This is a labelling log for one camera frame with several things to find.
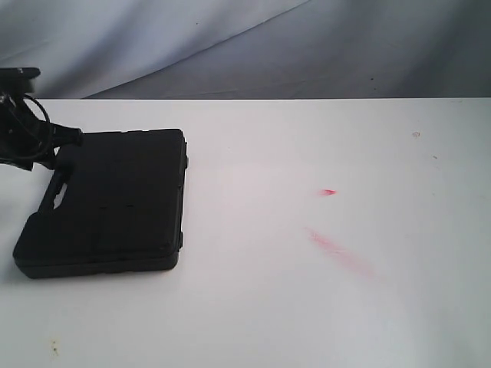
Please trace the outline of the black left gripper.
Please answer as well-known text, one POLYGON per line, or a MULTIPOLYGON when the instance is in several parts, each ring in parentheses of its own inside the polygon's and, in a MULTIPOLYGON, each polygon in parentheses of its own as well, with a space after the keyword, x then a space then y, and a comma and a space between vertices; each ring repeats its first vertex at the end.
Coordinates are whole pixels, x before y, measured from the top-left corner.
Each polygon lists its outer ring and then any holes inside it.
POLYGON ((1 93, 1 163, 31 171, 34 164, 54 169, 56 150, 81 146, 78 128, 51 122, 46 109, 27 95, 1 93))

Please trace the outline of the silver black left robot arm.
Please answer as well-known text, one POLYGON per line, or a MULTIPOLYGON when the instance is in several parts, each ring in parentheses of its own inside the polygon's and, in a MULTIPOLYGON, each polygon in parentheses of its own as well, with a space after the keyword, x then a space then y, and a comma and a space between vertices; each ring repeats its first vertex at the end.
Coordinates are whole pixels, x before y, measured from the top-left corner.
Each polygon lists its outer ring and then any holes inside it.
POLYGON ((36 163, 53 169, 57 148, 83 142, 81 130, 51 122, 31 96, 40 75, 36 67, 1 69, 1 163, 27 171, 36 163))

